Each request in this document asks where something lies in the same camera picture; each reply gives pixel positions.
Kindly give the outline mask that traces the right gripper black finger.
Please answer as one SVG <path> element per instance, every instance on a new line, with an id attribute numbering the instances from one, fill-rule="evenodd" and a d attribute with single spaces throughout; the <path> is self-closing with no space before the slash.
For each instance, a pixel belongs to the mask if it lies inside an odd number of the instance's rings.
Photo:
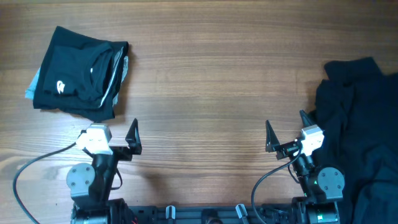
<path id="1" fill-rule="evenodd" d="M 266 121 L 266 152 L 275 152 L 280 146 L 280 142 L 269 122 Z"/>
<path id="2" fill-rule="evenodd" d="M 303 123 L 304 128 L 316 125 L 315 117 L 313 115 L 313 112 L 306 113 L 304 110 L 300 110 L 299 113 L 300 113 L 300 117 L 302 119 L 302 123 Z"/>

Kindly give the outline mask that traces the dark green t-shirt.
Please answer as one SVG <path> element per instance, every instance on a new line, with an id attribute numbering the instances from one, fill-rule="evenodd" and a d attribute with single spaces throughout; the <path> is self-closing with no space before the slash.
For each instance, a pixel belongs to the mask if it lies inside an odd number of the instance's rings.
<path id="1" fill-rule="evenodd" d="M 55 96 L 94 101 L 105 93 L 114 50 L 108 43 L 78 49 L 55 46 L 43 89 Z"/>

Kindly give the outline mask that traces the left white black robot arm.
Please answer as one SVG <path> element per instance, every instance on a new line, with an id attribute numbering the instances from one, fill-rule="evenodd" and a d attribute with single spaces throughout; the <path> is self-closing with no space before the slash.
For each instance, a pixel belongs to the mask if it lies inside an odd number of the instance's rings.
<path id="1" fill-rule="evenodd" d="M 92 158 L 92 163 L 74 165 L 67 174 L 67 185 L 74 201 L 71 223 L 137 223 L 137 216 L 124 199 L 109 199 L 114 177 L 121 176 L 120 161 L 131 161 L 133 155 L 142 153 L 138 120 L 134 119 L 125 141 L 127 146 L 110 146 L 112 138 L 106 124 L 93 123 L 83 130 L 76 140 L 77 148 Z"/>

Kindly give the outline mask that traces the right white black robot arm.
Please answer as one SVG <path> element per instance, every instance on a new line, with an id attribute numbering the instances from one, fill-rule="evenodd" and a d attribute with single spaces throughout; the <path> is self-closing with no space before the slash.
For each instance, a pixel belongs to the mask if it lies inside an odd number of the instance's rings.
<path id="1" fill-rule="evenodd" d="M 303 197 L 294 197 L 286 223 L 339 223 L 337 202 L 343 199 L 345 177 L 336 166 L 319 165 L 314 152 L 320 150 L 325 136 L 323 130 L 303 110 L 303 128 L 299 137 L 281 144 L 270 124 L 266 122 L 266 152 L 276 153 L 278 160 L 288 158 Z"/>

